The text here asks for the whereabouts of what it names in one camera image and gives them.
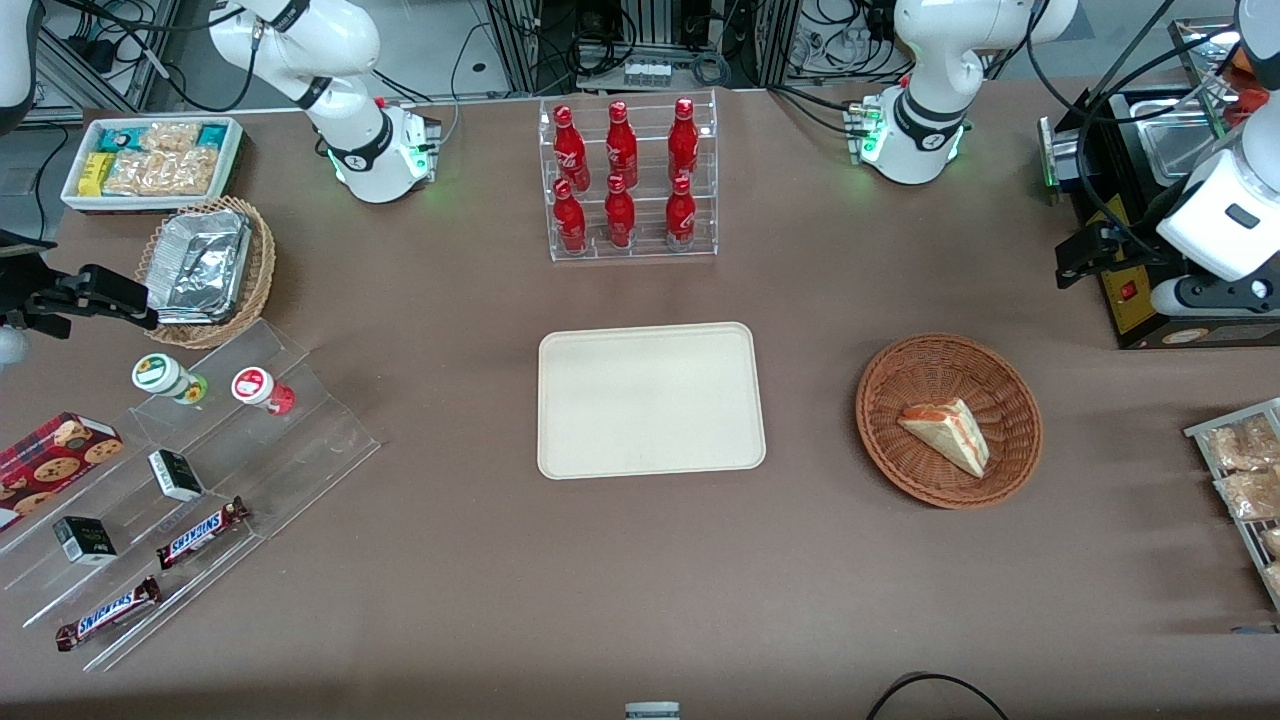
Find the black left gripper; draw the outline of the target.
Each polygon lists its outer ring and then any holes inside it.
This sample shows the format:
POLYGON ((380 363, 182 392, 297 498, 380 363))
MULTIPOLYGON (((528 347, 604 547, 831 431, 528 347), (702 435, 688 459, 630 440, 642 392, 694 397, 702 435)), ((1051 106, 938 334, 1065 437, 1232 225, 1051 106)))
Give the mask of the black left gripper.
POLYGON ((1056 246, 1056 287, 1070 288, 1082 278, 1101 272, 1123 272, 1138 266, 1162 266, 1171 273, 1187 273, 1185 255, 1175 250, 1158 232, 1166 215, 1147 215, 1137 222, 1121 217, 1110 225, 1084 225, 1056 246))

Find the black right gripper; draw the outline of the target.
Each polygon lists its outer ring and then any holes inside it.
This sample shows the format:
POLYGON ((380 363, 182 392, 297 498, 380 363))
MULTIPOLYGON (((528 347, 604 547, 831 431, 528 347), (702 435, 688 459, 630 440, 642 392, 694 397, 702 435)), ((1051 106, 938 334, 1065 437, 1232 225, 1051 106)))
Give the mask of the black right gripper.
MULTIPOLYGON (((3 263, 44 260, 44 255, 56 247, 52 241, 29 238, 10 231, 0 231, 0 236, 3 263)), ((148 288, 105 266, 82 266, 78 273, 64 278, 64 288, 70 295, 69 314, 109 316, 143 331, 157 328, 157 313, 148 305, 148 288)), ((33 331, 55 340, 68 340, 72 331, 69 319, 51 313, 33 313, 27 307, 4 311, 3 325, 33 331)))

